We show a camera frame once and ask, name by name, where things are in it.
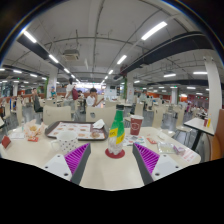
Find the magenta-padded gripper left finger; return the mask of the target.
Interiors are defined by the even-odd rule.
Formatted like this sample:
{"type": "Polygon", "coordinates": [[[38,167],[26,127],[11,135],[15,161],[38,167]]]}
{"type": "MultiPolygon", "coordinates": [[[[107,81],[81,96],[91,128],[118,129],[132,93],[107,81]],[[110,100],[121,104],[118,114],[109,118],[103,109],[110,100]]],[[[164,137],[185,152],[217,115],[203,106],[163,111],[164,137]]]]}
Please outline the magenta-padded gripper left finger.
{"type": "Polygon", "coordinates": [[[56,154],[43,166],[43,169],[79,185],[90,154],[91,146],[87,143],[66,155],[56,154]]]}

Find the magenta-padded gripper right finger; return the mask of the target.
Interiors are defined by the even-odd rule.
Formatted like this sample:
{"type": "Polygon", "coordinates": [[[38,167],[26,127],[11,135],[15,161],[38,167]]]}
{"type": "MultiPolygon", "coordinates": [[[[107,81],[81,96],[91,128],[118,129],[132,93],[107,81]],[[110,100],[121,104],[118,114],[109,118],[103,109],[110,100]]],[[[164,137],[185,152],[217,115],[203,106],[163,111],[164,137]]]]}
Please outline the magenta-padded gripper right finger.
{"type": "Polygon", "coordinates": [[[132,152],[145,185],[182,169],[169,155],[159,155],[137,143],[133,144],[132,152]]]}

